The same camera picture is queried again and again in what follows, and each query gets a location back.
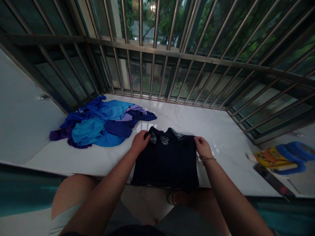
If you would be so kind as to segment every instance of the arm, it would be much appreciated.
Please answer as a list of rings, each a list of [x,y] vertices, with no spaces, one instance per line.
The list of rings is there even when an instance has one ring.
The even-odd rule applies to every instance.
[[[135,136],[130,150],[99,183],[60,235],[66,232],[78,232],[81,235],[89,236],[103,235],[132,167],[138,155],[148,144],[150,135],[145,140],[143,138],[146,133],[147,131],[142,130]]]
[[[195,142],[231,234],[274,235],[258,212],[214,159],[208,142],[202,137],[195,137]]]

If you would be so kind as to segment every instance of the white wall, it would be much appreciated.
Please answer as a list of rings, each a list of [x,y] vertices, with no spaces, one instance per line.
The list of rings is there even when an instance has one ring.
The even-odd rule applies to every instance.
[[[279,144],[287,144],[289,142],[299,141],[315,148],[315,123],[297,130],[304,134],[304,137],[297,137],[295,134],[285,134],[276,139],[261,144],[262,149],[266,149]],[[315,161],[305,164],[306,171],[289,175],[291,182],[303,195],[315,195]]]
[[[0,50],[0,161],[25,164],[66,115]]]

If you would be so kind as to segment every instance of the forearm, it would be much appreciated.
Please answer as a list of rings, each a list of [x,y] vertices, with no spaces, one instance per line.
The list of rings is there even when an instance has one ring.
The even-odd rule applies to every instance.
[[[138,157],[129,151],[99,183],[60,233],[76,231],[82,235],[103,235]]]
[[[270,235],[272,231],[215,159],[204,166],[225,222],[232,235]]]

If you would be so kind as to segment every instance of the person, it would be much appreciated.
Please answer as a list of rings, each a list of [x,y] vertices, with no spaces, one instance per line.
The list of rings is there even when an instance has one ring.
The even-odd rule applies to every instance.
[[[142,226],[119,200],[138,155],[150,135],[140,131],[130,150],[99,183],[86,175],[65,179],[52,206],[50,235],[274,235],[212,155],[195,137],[211,188],[173,192],[175,207],[156,226]]]

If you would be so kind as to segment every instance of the leg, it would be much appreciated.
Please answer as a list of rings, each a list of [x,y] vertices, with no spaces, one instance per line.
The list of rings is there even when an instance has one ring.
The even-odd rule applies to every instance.
[[[230,235],[218,202],[211,188],[198,188],[190,194],[179,192],[174,195],[177,204],[185,205],[210,220],[223,235]]]
[[[84,202],[98,183],[97,180],[82,174],[66,178],[53,199],[52,220],[65,210]]]

